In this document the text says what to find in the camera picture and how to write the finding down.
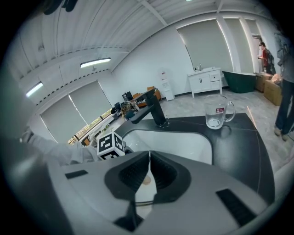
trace window blind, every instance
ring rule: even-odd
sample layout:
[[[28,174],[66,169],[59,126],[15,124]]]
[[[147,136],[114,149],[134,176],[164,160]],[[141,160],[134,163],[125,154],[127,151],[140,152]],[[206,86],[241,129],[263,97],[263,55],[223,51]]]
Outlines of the window blind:
[[[112,108],[98,81],[83,86],[69,95],[88,124]]]
[[[216,20],[195,23],[178,29],[193,67],[220,67],[233,71],[232,61],[225,37]]]
[[[67,143],[86,125],[68,95],[49,107],[41,117],[58,143]]]
[[[225,19],[237,46],[241,72],[253,73],[253,63],[249,43],[239,19]]]

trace white wall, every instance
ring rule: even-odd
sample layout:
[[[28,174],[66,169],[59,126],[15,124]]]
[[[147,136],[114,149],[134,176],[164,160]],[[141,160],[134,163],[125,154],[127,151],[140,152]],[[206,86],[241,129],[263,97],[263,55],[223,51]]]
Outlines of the white wall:
[[[115,68],[113,71],[114,77],[121,82],[124,91],[130,91],[134,94],[146,91],[149,86],[156,86],[159,90],[162,90],[159,73],[166,71],[167,78],[170,80],[175,95],[190,92],[187,74],[193,72],[193,67],[186,47],[177,32],[177,28],[207,19],[218,19],[229,44],[234,71],[239,72],[239,57],[242,55],[238,55],[236,45],[232,43],[230,37],[232,33],[225,25],[225,21],[220,20],[222,17],[240,17],[241,19],[256,20],[261,36],[275,58],[275,63],[278,62],[274,40],[275,27],[268,19],[242,12],[210,13],[182,20],[157,32],[145,40]],[[253,40],[249,27],[244,27],[244,31],[246,37]],[[257,57],[253,48],[250,48],[250,53],[252,58]],[[255,63],[258,63],[258,61],[254,59],[254,72],[258,72],[256,71],[258,64],[255,65]],[[278,73],[280,71],[278,65],[275,67]]]
[[[54,140],[52,135],[50,134],[47,127],[44,125],[40,115],[51,105],[58,102],[61,98],[68,95],[69,93],[73,92],[74,90],[77,90],[78,88],[85,86],[91,82],[94,82],[98,80],[105,96],[108,98],[110,104],[114,106],[117,102],[123,102],[124,99],[122,97],[122,90],[120,81],[118,81],[115,77],[112,76],[112,74],[109,71],[101,72],[101,73],[95,73],[93,75],[89,75],[87,77],[81,78],[75,82],[70,83],[69,85],[63,87],[62,89],[59,89],[57,92],[53,93],[51,96],[49,96],[46,100],[46,102],[40,103],[36,110],[34,111],[34,114],[31,116],[31,118],[28,121],[28,126],[31,128],[31,130],[37,134],[40,135],[48,140]]]
[[[147,39],[114,70],[124,91],[131,94],[155,86],[161,91],[160,73],[166,72],[174,94],[190,92],[187,73],[193,66],[181,37],[174,27],[167,27]]]

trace white ceiling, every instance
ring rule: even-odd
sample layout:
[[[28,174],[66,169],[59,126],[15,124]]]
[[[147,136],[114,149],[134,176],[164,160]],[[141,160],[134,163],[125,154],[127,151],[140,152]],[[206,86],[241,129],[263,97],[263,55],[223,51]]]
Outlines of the white ceiling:
[[[181,19],[205,12],[266,14],[254,0],[78,0],[72,12],[27,20],[7,53],[7,64],[24,92],[39,81],[30,99],[41,100],[92,73],[112,71],[142,41]],[[110,57],[109,63],[80,69],[82,62]]]

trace black countertop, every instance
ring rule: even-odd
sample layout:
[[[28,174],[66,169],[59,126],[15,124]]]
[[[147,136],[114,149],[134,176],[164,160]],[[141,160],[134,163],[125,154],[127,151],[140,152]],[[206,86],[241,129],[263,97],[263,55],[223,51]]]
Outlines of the black countertop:
[[[212,164],[256,191],[268,204],[274,202],[275,185],[266,147],[245,113],[218,130],[206,126],[205,116],[169,118],[169,126],[158,128],[153,119],[138,124],[124,122],[115,132],[124,137],[132,130],[194,132],[207,137],[212,146]]]

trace black faucet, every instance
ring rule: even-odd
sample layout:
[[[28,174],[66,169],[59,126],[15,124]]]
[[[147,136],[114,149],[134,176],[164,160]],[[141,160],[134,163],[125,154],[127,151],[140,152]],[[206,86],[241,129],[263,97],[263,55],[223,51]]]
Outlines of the black faucet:
[[[166,122],[164,112],[161,109],[157,97],[154,95],[154,89],[144,92],[142,95],[136,97],[134,100],[145,100],[147,106],[141,109],[134,117],[130,119],[133,124],[139,123],[148,113],[152,114],[156,125],[161,126]]]

